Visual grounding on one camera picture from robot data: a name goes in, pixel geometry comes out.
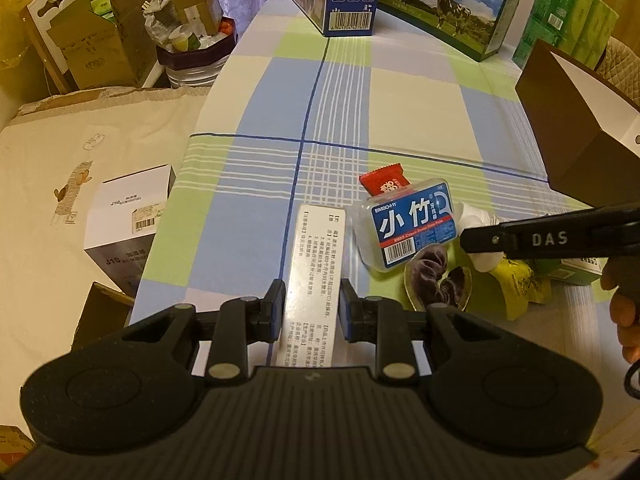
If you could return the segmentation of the person's right hand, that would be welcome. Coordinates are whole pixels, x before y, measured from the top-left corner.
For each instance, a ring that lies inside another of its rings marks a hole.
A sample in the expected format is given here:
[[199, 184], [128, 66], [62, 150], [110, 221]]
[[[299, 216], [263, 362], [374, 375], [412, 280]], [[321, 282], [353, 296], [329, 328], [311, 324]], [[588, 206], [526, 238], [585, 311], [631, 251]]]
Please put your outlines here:
[[626, 280], [639, 284], [639, 258], [609, 258], [600, 285], [603, 290], [615, 290], [610, 301], [610, 318], [616, 325], [623, 358], [634, 364], [639, 359], [639, 305], [624, 294]]

